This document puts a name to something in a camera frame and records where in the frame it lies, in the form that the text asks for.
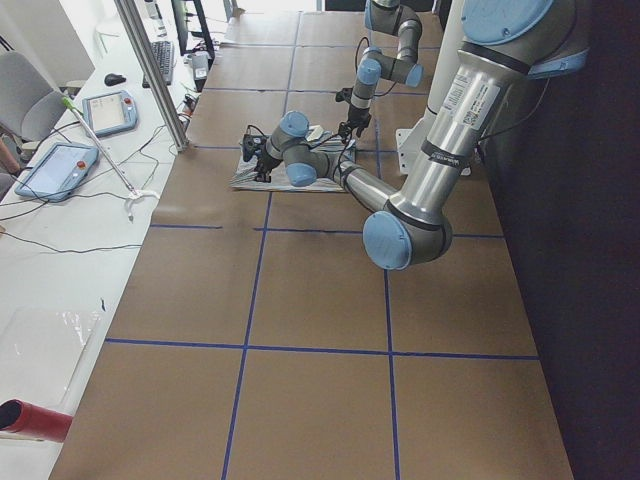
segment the metal pole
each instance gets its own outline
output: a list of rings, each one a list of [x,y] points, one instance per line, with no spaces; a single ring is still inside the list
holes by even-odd
[[[149,81],[149,86],[158,104],[162,118],[173,137],[176,149],[181,152],[187,148],[189,141],[184,133],[182,122],[176,113],[169,90],[160,73],[160,68],[151,51],[151,44],[134,0],[115,0],[115,4],[124,24],[124,29],[131,41],[133,51],[138,57],[142,71]]]

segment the blue joint cap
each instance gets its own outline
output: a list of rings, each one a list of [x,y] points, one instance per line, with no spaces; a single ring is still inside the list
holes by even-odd
[[[287,165],[287,176],[294,187],[308,187],[318,178],[316,169],[306,163],[292,163]]]
[[[280,120],[280,129],[292,137],[306,137],[309,132],[309,120],[304,113],[295,110],[287,112]]]
[[[373,30],[373,23],[371,22],[371,0],[367,0],[364,7],[364,26],[367,30]]]
[[[403,270],[413,253],[409,233],[389,212],[376,212],[364,222],[364,249],[373,263],[385,270]]]
[[[372,58],[365,58],[358,65],[358,80],[365,85],[376,85],[382,75],[382,67]]]
[[[422,67],[422,65],[416,63],[413,67],[411,67],[409,75],[407,75],[407,85],[410,87],[417,87],[418,85],[420,85],[423,75],[424,68]]]
[[[554,0],[465,0],[462,29],[478,45],[501,45],[524,35],[547,14]]]

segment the white wall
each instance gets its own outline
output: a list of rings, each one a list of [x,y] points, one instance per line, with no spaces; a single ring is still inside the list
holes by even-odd
[[[105,9],[104,2],[102,0],[59,1],[71,22],[71,26],[87,51],[87,55],[89,55],[92,63],[97,65],[102,58],[102,52],[96,41],[96,25],[109,15]]]
[[[89,55],[55,0],[2,0],[0,34],[54,85],[93,72]]]

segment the computer mouse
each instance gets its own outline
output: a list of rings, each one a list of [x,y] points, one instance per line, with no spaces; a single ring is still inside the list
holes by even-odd
[[[118,85],[119,83],[126,82],[127,79],[118,73],[108,73],[106,77],[104,77],[104,84],[107,87],[113,87],[114,85]]]

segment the keyboard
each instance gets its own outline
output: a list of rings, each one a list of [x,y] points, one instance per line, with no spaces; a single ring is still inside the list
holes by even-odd
[[[173,80],[173,42],[166,40],[151,42],[151,51],[158,62],[160,73],[167,85],[171,85]],[[146,77],[142,79],[143,88],[149,88],[149,81]]]

